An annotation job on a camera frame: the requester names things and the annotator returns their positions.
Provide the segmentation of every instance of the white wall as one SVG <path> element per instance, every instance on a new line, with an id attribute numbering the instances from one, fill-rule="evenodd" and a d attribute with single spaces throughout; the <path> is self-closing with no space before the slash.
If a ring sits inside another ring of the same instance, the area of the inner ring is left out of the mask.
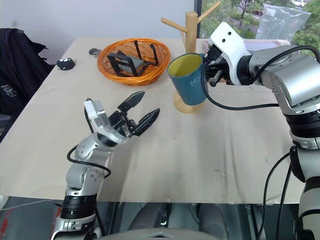
<path id="1" fill-rule="evenodd" d="M 179 38 L 161 17 L 184 26 L 193 9 L 194 0 L 2 0 L 0 27 L 24 30 L 55 63 L 77 37 Z"/>

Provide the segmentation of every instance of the cardboard sheet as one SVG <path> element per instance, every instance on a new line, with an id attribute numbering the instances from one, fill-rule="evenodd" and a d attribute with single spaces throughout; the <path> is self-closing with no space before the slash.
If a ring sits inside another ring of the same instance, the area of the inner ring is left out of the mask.
<path id="1" fill-rule="evenodd" d="M 107 114 L 130 94 L 144 90 L 141 103 L 130 110 L 138 121 L 161 108 L 157 121 L 141 137 L 119 145 L 111 156 L 100 201 L 260 204 L 268 172 L 292 145 L 289 127 L 278 108 L 228 111 L 206 102 L 197 114 L 175 109 L 175 88 L 165 72 L 144 87 L 125 86 L 106 79 L 89 49 L 103 49 L 119 38 L 78 38 L 64 57 L 76 65 L 55 67 L 0 144 L 0 195 L 63 199 L 66 154 L 89 134 L 83 102 L 101 100 Z M 171 57 L 184 51 L 180 39 L 157 39 Z M 197 43 L 202 52 L 203 40 Z M 210 89 L 229 106 L 275 103 L 263 86 Z M 267 203 L 279 203 L 289 160 L 274 172 Z M 298 203 L 303 184 L 290 179 L 286 203 Z"/>

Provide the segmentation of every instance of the orange basket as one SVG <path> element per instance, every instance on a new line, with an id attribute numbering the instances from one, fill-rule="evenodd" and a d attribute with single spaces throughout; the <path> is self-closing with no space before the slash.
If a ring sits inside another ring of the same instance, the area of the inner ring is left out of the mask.
<path id="1" fill-rule="evenodd" d="M 114 69 L 111 66 L 107 55 L 110 53 L 117 53 L 119 50 L 127 56 L 133 56 L 138 58 L 138 53 L 134 41 L 138 41 L 139 49 L 141 52 L 142 59 L 145 61 L 154 62 L 154 52 L 150 47 L 153 44 L 156 50 L 158 58 L 158 65 L 149 65 L 140 76 L 133 76 L 132 74 L 128 77 L 117 76 Z M 129 86 L 144 86 L 155 82 L 160 75 L 166 70 L 170 62 L 170 52 L 166 45 L 163 43 L 150 39 L 150 38 L 129 38 L 122 41 L 117 41 L 107 46 L 99 54 L 97 66 L 99 71 L 107 78 L 117 83 L 122 83 Z"/>

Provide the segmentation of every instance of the mug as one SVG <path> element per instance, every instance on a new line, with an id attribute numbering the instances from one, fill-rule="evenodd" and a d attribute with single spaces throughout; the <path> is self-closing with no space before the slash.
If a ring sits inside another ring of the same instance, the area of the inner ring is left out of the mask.
<path id="1" fill-rule="evenodd" d="M 201 86 L 202 57 L 203 54 L 187 53 L 174 59 L 168 66 L 168 74 L 176 91 L 183 102 L 190 106 L 201 104 L 206 100 Z"/>

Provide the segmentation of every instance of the wooden mug tree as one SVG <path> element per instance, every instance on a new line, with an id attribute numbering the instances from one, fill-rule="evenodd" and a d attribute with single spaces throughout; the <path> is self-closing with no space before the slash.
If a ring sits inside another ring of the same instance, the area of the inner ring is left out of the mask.
<path id="1" fill-rule="evenodd" d="M 198 24 L 205 19 L 213 10 L 215 10 L 219 5 L 220 1 L 217 1 L 213 6 L 211 6 L 205 13 L 201 14 L 198 17 L 198 14 L 195 11 L 187 11 L 185 13 L 185 27 L 177 24 L 173 21 L 170 21 L 164 17 L 161 18 L 161 22 L 167 24 L 175 29 L 180 31 L 182 42 L 185 48 L 185 53 L 195 53 L 196 52 L 196 42 L 197 42 L 197 26 Z M 183 102 L 179 94 L 176 92 L 173 99 L 174 106 L 183 113 L 191 114 L 200 110 L 205 102 L 202 102 L 198 105 L 190 106 Z"/>

